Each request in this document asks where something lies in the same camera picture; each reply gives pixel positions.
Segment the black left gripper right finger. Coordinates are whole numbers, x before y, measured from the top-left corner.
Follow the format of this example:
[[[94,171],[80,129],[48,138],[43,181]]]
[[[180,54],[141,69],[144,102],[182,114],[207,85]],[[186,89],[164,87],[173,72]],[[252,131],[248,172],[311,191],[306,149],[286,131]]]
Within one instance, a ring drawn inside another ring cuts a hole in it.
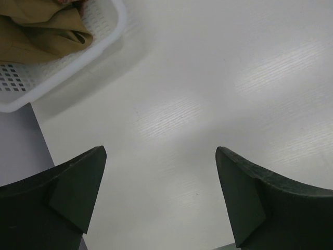
[[[226,147],[217,172],[237,249],[332,249],[332,190],[256,165]]]

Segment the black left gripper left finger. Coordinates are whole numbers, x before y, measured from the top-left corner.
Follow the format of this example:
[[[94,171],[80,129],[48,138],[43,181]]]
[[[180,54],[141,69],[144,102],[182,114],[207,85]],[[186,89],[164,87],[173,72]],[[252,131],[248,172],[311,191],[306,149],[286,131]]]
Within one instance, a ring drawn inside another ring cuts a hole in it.
[[[79,249],[88,232],[106,150],[1,186],[1,249]]]

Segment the red plaid skirt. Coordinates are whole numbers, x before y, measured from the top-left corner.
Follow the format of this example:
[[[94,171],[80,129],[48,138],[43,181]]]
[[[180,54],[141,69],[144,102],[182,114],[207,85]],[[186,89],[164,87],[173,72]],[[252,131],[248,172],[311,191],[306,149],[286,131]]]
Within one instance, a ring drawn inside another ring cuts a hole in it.
[[[71,4],[78,10],[80,15],[83,15],[87,0],[57,0],[57,2],[61,4]]]

